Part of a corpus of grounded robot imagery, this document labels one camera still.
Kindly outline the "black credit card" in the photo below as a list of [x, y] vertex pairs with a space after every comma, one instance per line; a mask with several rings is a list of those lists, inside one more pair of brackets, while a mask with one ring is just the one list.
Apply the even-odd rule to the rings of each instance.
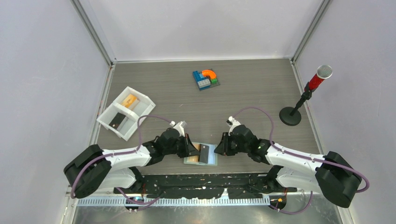
[[199, 148], [200, 148], [199, 162], [208, 164], [210, 147], [205, 144], [200, 144]]

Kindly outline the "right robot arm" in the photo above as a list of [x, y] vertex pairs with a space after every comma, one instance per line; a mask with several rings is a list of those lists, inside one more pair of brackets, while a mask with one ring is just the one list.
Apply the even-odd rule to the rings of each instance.
[[362, 178], [338, 153], [308, 154], [257, 138], [245, 125], [225, 132], [215, 153], [247, 153], [255, 162], [272, 165], [266, 179], [271, 191], [297, 188], [320, 193], [331, 203], [349, 208]]

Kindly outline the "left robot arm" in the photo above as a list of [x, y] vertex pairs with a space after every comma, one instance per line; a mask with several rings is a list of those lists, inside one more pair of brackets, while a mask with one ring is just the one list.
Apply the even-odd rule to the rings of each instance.
[[73, 198], [85, 198], [98, 189], [123, 188], [132, 193], [142, 190], [138, 167], [157, 164], [167, 155], [180, 158], [199, 156], [189, 135], [168, 128], [160, 136], [133, 148], [107, 150], [94, 144], [64, 168]]

